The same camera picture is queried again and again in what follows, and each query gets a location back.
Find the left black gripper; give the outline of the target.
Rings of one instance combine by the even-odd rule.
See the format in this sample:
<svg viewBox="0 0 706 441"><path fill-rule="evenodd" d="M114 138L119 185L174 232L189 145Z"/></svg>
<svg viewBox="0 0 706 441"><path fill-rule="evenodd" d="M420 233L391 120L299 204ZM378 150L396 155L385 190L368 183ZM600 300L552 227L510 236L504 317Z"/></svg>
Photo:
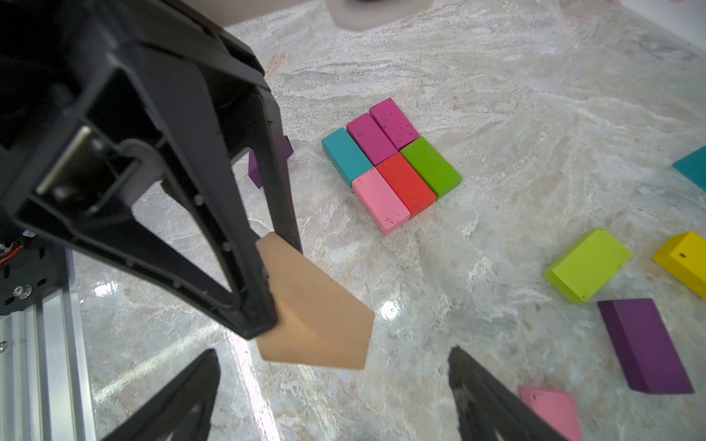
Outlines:
<svg viewBox="0 0 706 441"><path fill-rule="evenodd" d="M1 5L1 96L18 111L1 119L1 143L44 123L40 103L57 106L57 127L88 124L105 136L119 174L77 184L75 200L29 190L48 160L30 155L7 191L7 213L56 243L137 237L126 146L155 156L165 192L213 243L246 243L246 222L226 169L265 148L264 71L240 40L181 1L5 1Z"/></svg>

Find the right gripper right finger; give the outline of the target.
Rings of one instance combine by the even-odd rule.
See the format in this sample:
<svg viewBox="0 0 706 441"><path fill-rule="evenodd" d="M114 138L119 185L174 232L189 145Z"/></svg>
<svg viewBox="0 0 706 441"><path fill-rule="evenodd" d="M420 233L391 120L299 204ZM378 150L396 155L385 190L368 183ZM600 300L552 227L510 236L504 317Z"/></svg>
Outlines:
<svg viewBox="0 0 706 441"><path fill-rule="evenodd" d="M461 347L452 347L448 362L461 440L564 438Z"/></svg>

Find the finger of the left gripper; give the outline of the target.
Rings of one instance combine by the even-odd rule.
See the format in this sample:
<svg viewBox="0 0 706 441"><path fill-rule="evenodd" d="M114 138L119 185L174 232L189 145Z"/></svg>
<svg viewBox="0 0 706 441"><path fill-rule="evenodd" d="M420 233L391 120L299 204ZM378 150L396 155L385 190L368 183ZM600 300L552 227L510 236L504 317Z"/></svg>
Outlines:
<svg viewBox="0 0 706 441"><path fill-rule="evenodd" d="M225 145L232 165L245 150L255 154L275 232L303 250L283 152L281 112L272 93L258 86L232 84L225 89Z"/></svg>
<svg viewBox="0 0 706 441"><path fill-rule="evenodd" d="M29 190L50 191L55 200L75 200L77 184L90 174L106 184L114 182L118 159L105 136L86 123L70 130L57 127L60 111L48 99L40 103L40 115L44 123L25 132L16 149L16 175L32 154L50 163L45 178L29 183ZM165 192L156 173L157 158L133 145L124 150L132 159L132 185L113 191L111 199L130 200L137 237L57 244L171 292L242 338L253 339L272 330L278 316L257 251L257 235L246 243L209 241L191 213ZM226 174L235 182L251 229L233 164Z"/></svg>

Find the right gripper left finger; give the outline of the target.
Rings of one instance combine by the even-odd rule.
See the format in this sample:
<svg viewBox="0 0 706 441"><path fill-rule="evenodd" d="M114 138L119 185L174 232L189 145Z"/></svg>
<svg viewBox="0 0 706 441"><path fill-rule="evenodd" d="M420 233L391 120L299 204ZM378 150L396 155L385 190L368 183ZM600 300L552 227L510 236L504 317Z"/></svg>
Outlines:
<svg viewBox="0 0 706 441"><path fill-rule="evenodd" d="M106 439L206 440L220 376L216 351L203 351Z"/></svg>

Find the teal rectangular block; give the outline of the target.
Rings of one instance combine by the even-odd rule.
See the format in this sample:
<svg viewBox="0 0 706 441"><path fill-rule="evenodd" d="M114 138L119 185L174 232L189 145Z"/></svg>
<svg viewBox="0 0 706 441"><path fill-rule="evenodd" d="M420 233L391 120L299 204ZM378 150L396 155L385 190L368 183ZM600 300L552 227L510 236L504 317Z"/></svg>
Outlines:
<svg viewBox="0 0 706 441"><path fill-rule="evenodd" d="M333 162L340 176L351 187L352 182L373 169L368 157L362 152L346 129L339 129L322 140L325 153Z"/></svg>

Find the hot pink rectangular block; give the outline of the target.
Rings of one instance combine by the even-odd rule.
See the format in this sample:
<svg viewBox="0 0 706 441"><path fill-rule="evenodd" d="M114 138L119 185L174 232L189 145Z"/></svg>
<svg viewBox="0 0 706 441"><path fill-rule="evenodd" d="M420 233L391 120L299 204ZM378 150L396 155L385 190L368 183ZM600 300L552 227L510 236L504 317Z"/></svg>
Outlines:
<svg viewBox="0 0 706 441"><path fill-rule="evenodd" d="M368 113L351 121L347 125L347 132L373 166L380 165L398 153L382 129Z"/></svg>

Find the light pink rectangular block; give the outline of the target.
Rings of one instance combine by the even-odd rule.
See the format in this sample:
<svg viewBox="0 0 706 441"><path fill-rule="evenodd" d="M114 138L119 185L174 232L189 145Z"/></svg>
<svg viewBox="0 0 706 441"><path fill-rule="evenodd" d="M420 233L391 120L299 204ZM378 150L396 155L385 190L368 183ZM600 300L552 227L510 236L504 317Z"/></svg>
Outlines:
<svg viewBox="0 0 706 441"><path fill-rule="evenodd" d="M352 188L384 235L411 218L409 209L376 168L354 179Z"/></svg>

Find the magenta rectangular block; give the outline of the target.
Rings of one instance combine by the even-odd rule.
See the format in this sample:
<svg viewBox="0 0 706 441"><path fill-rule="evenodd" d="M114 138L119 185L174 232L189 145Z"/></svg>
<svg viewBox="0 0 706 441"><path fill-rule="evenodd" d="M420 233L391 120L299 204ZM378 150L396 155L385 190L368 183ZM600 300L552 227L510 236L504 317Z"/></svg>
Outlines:
<svg viewBox="0 0 706 441"><path fill-rule="evenodd" d="M420 137L417 129L392 98L371 107L369 114L397 151L402 151Z"/></svg>

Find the red rectangular block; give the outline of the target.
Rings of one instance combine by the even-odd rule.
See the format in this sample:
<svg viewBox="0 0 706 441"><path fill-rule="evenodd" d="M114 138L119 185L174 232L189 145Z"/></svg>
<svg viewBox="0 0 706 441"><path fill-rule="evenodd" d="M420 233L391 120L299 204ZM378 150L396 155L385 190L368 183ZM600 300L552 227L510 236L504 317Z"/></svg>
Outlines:
<svg viewBox="0 0 706 441"><path fill-rule="evenodd" d="M433 190L402 154L389 157L376 168L409 210L410 218L415 218L437 200Z"/></svg>

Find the natural wood triangular block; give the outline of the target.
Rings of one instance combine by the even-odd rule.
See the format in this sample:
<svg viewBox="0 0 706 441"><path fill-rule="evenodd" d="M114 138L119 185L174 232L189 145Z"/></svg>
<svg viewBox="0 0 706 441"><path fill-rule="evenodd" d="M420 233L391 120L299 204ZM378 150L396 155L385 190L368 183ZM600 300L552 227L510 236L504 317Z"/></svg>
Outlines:
<svg viewBox="0 0 706 441"><path fill-rule="evenodd" d="M277 233L257 241L278 324L256 338L261 358L364 369L375 313Z"/></svg>

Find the green rectangular block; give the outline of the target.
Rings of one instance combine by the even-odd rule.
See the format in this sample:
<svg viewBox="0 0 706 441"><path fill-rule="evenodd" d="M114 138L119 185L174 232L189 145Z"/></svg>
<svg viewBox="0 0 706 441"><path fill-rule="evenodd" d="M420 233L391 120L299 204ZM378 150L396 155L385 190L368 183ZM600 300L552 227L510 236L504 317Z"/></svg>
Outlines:
<svg viewBox="0 0 706 441"><path fill-rule="evenodd" d="M401 154L437 198L446 196L463 181L461 174L424 137L404 147Z"/></svg>

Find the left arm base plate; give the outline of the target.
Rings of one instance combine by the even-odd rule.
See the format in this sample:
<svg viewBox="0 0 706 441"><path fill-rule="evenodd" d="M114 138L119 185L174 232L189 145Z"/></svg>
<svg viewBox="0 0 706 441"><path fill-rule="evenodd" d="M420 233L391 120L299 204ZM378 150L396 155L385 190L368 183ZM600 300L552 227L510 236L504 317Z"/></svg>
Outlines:
<svg viewBox="0 0 706 441"><path fill-rule="evenodd" d="M66 250L38 236L22 235L1 252L1 315L29 306L69 286Z"/></svg>

